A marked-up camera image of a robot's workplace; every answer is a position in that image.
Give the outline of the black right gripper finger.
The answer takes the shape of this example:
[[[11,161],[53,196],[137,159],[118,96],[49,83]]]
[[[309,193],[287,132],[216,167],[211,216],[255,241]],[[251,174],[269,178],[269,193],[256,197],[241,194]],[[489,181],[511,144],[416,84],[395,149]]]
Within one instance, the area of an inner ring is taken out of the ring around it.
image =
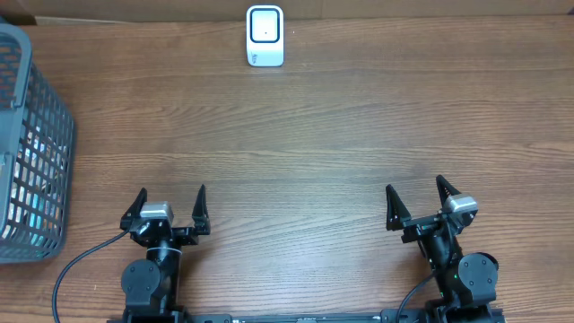
[[[391,185],[386,186],[387,224],[388,231],[398,231],[404,228],[404,223],[412,219],[403,201]]]
[[[439,191],[441,206],[453,207],[457,200],[457,196],[459,196],[461,192],[452,186],[442,175],[438,175],[436,177],[436,184]]]

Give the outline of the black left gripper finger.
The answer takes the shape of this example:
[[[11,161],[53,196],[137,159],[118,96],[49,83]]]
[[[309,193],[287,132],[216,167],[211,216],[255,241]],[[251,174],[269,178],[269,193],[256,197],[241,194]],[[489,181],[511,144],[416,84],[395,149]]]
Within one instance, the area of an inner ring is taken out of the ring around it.
[[[133,220],[140,216],[144,203],[147,201],[147,189],[141,188],[135,201],[128,207],[123,215],[124,220]]]
[[[202,185],[197,193],[196,202],[192,212],[195,235],[209,235],[211,223],[206,203],[206,187]]]

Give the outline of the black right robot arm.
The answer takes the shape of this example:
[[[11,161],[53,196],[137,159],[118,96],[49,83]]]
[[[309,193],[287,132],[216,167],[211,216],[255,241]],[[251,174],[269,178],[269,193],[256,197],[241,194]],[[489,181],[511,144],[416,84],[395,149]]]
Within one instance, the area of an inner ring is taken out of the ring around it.
[[[457,235],[470,226],[478,213],[477,201],[436,177],[441,208],[432,215],[413,219],[396,190],[386,186],[389,231],[401,231],[404,243],[418,244],[431,273],[404,297],[395,310],[382,310],[383,322],[504,323],[503,310],[494,309],[499,263],[488,253],[465,255]],[[429,281],[434,280],[440,297],[422,309],[406,305]]]

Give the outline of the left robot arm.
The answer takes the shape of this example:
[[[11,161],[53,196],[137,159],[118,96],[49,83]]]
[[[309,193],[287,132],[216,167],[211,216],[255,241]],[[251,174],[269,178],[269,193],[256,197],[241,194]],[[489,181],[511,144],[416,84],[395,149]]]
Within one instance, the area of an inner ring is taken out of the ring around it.
[[[124,322],[190,322],[178,304],[178,281],[185,246],[195,246],[211,233],[206,188],[201,186],[191,214],[191,226],[175,227],[170,203],[149,202],[141,189],[120,220],[120,229],[146,249],[145,258],[130,263],[121,276],[126,296]]]

